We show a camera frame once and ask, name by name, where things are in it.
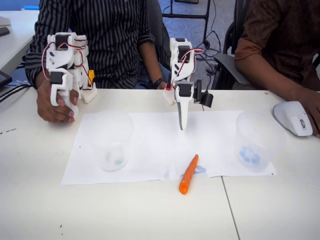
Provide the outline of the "brown-shirt person's hand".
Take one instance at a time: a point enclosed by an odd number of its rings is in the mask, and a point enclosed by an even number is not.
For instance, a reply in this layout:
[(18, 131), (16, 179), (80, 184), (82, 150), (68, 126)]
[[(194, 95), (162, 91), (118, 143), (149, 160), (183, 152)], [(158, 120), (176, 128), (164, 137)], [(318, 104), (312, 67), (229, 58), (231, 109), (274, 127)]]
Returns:
[(313, 135), (320, 138), (320, 93), (298, 87), (294, 92), (294, 99), (301, 103), (312, 126)]

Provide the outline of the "striped-shirt person's right hand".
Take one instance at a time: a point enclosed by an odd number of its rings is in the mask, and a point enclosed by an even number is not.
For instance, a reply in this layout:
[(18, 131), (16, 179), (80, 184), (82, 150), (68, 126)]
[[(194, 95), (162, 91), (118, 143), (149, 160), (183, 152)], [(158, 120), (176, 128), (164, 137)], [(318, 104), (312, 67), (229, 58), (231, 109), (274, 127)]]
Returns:
[(37, 89), (37, 112), (45, 121), (50, 123), (73, 123), (75, 121), (74, 111), (67, 105), (66, 101), (59, 94), (56, 95), (58, 106), (51, 103), (51, 84), (48, 80), (44, 80)]

